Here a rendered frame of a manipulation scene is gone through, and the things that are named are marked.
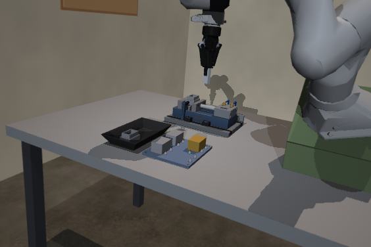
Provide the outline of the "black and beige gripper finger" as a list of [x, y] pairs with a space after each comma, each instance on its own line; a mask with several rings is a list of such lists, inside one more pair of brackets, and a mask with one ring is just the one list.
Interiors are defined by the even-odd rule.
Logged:
[[[222, 44], [219, 44], [219, 42], [217, 44], [217, 41], [214, 41], [213, 49], [210, 54], [210, 73], [211, 73], [211, 68], [213, 68], [213, 66], [215, 66], [216, 64], [216, 59], [218, 57], [221, 46]], [[209, 83], [210, 83], [210, 74], [209, 74]]]
[[198, 43], [201, 66], [204, 67], [203, 72], [203, 83], [209, 84], [209, 74], [210, 74], [210, 54], [212, 51], [213, 41], [210, 41], [209, 49], [205, 48], [205, 39]]

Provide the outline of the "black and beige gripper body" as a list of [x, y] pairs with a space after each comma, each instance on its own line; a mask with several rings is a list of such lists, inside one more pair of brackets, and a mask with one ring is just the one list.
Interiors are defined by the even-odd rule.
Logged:
[[[210, 41], [217, 41], [218, 44], [218, 37], [221, 34], [221, 27], [216, 26], [203, 26], [203, 40], [205, 39], [205, 48], [209, 49]], [[203, 41], [202, 40], [202, 41]]]

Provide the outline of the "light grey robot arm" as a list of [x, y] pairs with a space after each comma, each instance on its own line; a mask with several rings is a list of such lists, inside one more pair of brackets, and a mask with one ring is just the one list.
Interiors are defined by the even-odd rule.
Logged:
[[[285, 1], [293, 21], [291, 63], [310, 79], [303, 120], [323, 140], [371, 137], [371, 93], [354, 84], [371, 49], [371, 0], [346, 0], [336, 9], [333, 0]], [[202, 9], [192, 22], [226, 23], [230, 0], [180, 3]]]

